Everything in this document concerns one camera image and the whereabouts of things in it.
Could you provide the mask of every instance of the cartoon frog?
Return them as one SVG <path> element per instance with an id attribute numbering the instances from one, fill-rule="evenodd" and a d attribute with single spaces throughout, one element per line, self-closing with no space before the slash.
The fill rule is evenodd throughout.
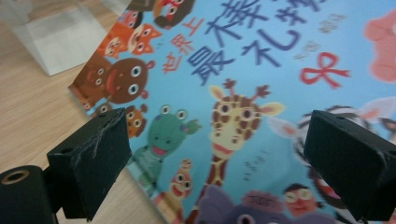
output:
<path id="1" fill-rule="evenodd" d="M 179 148 L 187 135 L 196 133 L 201 126 L 198 120 L 184 122 L 186 110 L 171 114 L 171 107 L 164 105 L 161 114 L 155 117 L 148 129 L 148 144 L 139 148 L 129 164 L 136 161 L 143 174 L 138 177 L 139 184 L 152 194 L 163 168 L 163 159 Z"/>

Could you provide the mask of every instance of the pink cartoon character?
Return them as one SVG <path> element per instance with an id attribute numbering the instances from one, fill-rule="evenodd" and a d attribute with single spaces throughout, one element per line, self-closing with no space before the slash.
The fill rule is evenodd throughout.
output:
<path id="1" fill-rule="evenodd" d="M 376 58 L 371 70 L 381 81 L 396 83 L 396 9 L 367 23 L 364 35 L 373 41 Z"/>

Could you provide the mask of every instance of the children's book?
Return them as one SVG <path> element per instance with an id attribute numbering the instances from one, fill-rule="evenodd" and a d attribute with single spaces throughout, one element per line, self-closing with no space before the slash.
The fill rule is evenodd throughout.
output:
<path id="1" fill-rule="evenodd" d="M 69 89 L 126 108 L 168 223 L 359 223 L 304 141 L 316 109 L 396 143 L 396 3 L 134 0 Z"/>

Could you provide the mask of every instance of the cartoon bear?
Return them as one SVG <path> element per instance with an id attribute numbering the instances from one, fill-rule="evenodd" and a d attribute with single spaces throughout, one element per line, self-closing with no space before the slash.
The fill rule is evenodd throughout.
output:
<path id="1" fill-rule="evenodd" d="M 375 46 L 376 58 L 371 64 L 373 75 L 381 81 L 396 83 L 396 9 L 369 21 L 364 34 Z"/>
<path id="2" fill-rule="evenodd" d="M 145 87 L 149 77 L 149 69 L 154 61 L 147 64 L 140 59 L 127 58 L 117 61 L 108 71 L 105 97 L 114 104 L 125 104 L 142 96 L 148 97 Z"/>

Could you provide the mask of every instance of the wooden table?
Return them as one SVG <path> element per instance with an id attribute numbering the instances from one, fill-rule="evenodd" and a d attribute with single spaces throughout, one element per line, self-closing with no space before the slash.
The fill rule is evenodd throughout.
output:
<path id="1" fill-rule="evenodd" d="M 91 7 L 109 30 L 117 16 L 97 1 Z M 81 68 L 48 77 L 0 21 L 0 173 L 27 164 L 46 168 L 47 152 L 89 120 L 67 89 Z M 65 219 L 62 210 L 57 216 L 60 223 L 86 223 L 85 219 Z M 92 223 L 163 220 L 124 169 Z"/>

